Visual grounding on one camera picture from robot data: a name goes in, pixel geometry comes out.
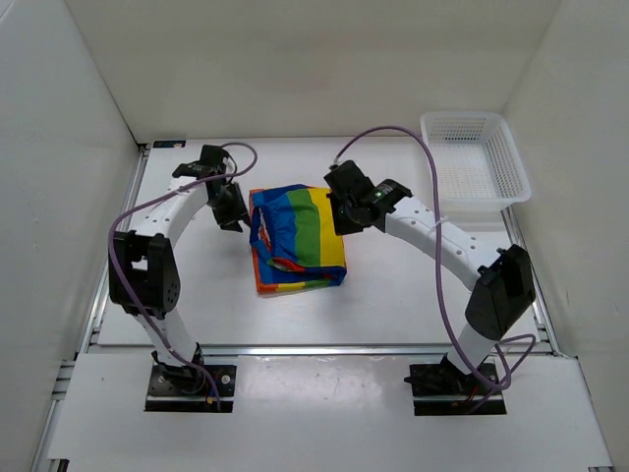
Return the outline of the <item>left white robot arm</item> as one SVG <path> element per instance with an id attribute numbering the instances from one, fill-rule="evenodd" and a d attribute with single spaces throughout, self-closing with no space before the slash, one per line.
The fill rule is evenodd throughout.
<path id="1" fill-rule="evenodd" d="M 156 350 L 155 362 L 174 368 L 174 385 L 195 393 L 204 386 L 206 370 L 177 311 L 182 288 L 174 248 L 203 207 L 225 231 L 241 233 L 250 220 L 240 186 L 231 179 L 194 185 L 191 177 L 174 178 L 169 194 L 148 206 L 130 230 L 113 234 L 109 295 L 143 327 Z"/>

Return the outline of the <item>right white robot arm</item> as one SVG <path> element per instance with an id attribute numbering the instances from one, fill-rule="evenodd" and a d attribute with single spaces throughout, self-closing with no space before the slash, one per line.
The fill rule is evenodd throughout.
<path id="1" fill-rule="evenodd" d="M 332 166 L 324 180 L 337 234 L 375 227 L 433 258 L 437 283 L 447 269 L 469 290 L 465 324 L 441 369 L 447 389 L 468 390 L 479 365 L 536 300 L 528 252 L 499 248 L 438 219 L 408 188 L 392 179 L 376 185 L 352 160 Z"/>

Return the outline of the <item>rainbow striped shorts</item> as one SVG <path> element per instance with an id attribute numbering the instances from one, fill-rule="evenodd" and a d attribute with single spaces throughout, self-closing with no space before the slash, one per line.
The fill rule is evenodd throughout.
<path id="1" fill-rule="evenodd" d="M 253 265 L 262 295 L 339 286 L 347 274 L 329 190 L 294 184 L 249 193 Z"/>

